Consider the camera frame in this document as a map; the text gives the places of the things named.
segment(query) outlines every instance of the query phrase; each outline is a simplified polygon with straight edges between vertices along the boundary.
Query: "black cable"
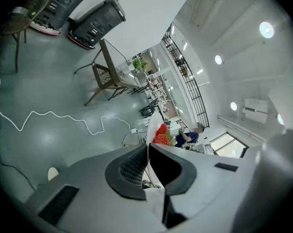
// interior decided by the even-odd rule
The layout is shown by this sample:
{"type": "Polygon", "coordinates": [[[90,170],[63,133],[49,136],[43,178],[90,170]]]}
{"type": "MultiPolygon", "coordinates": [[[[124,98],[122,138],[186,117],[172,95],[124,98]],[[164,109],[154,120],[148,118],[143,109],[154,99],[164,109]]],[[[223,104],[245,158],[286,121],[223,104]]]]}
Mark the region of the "black cable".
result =
{"type": "Polygon", "coordinates": [[[34,188],[34,186],[32,185],[32,183],[30,182],[29,178],[26,177],[26,176],[21,172],[21,170],[20,170],[18,167],[3,162],[1,156],[0,156],[0,164],[2,164],[3,166],[9,166],[9,167],[14,168],[16,171],[18,171],[19,174],[21,174],[21,175],[22,175],[22,176],[28,181],[28,183],[29,183],[29,185],[31,186],[31,188],[32,188],[34,191],[36,190],[36,189],[34,188]]]}

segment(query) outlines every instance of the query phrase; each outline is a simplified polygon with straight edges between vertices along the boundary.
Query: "air conditioner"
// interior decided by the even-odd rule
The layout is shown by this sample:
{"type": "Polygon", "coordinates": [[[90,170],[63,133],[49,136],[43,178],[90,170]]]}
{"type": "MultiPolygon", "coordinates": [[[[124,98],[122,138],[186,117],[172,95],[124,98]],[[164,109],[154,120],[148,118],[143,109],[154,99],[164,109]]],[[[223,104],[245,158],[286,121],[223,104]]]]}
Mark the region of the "air conditioner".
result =
{"type": "Polygon", "coordinates": [[[246,118],[265,124],[268,113],[267,100],[245,99],[242,112],[246,118]]]}

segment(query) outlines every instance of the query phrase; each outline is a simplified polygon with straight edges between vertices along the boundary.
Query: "blue shirt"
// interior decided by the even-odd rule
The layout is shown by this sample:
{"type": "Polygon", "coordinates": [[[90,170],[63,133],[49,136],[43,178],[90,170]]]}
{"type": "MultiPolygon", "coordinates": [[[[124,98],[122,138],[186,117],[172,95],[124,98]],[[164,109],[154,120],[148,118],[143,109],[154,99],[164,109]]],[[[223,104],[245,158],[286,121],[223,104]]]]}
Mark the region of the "blue shirt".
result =
{"type": "MultiPolygon", "coordinates": [[[[197,142],[198,140],[198,133],[197,132],[189,132],[189,133],[184,133],[186,136],[189,136],[191,138],[191,141],[189,141],[188,143],[194,143],[194,142],[197,142]]],[[[186,141],[184,140],[183,136],[178,134],[176,137],[175,137],[176,141],[177,141],[177,144],[175,144],[175,147],[177,148],[180,148],[182,147],[182,145],[184,143],[186,143],[186,141]]]]}

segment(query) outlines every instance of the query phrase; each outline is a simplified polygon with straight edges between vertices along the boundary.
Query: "black metal railing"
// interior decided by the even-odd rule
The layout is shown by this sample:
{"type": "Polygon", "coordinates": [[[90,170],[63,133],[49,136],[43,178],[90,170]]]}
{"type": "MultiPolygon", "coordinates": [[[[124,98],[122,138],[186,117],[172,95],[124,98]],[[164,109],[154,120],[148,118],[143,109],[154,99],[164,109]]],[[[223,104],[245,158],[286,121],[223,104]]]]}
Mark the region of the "black metal railing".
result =
{"type": "Polygon", "coordinates": [[[198,121],[204,125],[205,127],[209,127],[209,120],[206,113],[206,108],[204,105],[204,101],[201,97],[197,82],[195,80],[194,74],[192,73],[188,63],[186,62],[182,52],[177,47],[175,42],[171,38],[171,27],[170,26],[164,37],[162,38],[162,42],[166,46],[167,50],[171,54],[175,64],[177,65],[184,82],[186,84],[187,90],[191,97],[191,100],[194,104],[194,108],[198,117],[198,121]]]}

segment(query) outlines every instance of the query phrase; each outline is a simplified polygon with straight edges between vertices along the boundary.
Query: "person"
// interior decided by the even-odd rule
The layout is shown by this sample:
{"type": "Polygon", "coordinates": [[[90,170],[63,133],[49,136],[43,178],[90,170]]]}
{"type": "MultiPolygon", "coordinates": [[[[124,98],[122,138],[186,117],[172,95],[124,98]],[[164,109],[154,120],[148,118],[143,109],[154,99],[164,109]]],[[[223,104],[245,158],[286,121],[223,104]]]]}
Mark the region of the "person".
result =
{"type": "Polygon", "coordinates": [[[164,113],[167,113],[168,111],[170,110],[170,107],[166,107],[166,106],[164,106],[164,113]]]}
{"type": "Polygon", "coordinates": [[[175,147],[181,148],[186,142],[196,143],[198,137],[205,131],[205,127],[202,124],[197,123],[197,128],[193,128],[193,131],[194,132],[184,133],[182,130],[179,130],[179,134],[175,137],[177,141],[175,147]]]}

